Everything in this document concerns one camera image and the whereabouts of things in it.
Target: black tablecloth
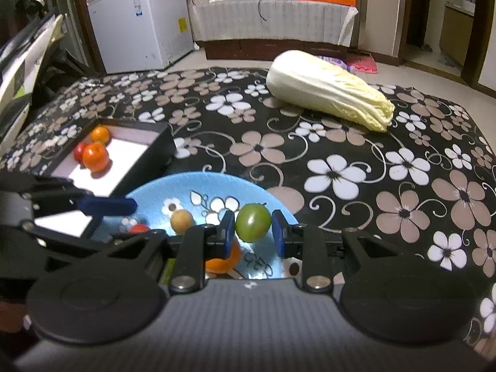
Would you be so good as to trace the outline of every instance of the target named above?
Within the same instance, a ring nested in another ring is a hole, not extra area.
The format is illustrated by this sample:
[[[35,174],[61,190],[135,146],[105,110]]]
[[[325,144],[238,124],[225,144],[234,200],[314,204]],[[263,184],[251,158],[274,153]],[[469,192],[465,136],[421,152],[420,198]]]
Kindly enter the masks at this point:
[[[226,172],[278,197],[300,222],[403,246],[480,298],[462,337],[482,350],[496,318],[494,154],[465,109],[413,88],[374,86],[396,106],[387,133],[287,105],[266,71],[209,68],[81,80],[18,137],[0,162],[42,175],[95,116],[170,124],[170,173]]]

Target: blue plate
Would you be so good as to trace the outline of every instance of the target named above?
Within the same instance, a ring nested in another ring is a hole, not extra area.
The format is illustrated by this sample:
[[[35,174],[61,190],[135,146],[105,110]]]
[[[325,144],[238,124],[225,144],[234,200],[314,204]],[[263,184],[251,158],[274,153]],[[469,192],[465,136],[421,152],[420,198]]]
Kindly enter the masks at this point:
[[[159,228],[168,235],[176,235],[171,228],[173,211],[188,210],[197,225],[218,225],[226,209],[237,211],[249,203],[265,203],[272,213],[281,210],[288,223],[298,221],[272,194],[261,187],[238,177],[209,173],[186,172],[162,177],[138,187],[127,197],[138,203],[138,209],[129,217],[105,217],[93,235],[94,240],[104,240],[110,233],[125,232],[135,224]],[[243,256],[235,270],[244,278],[281,278],[287,276],[281,258],[276,253],[272,228],[257,243],[239,240]]]

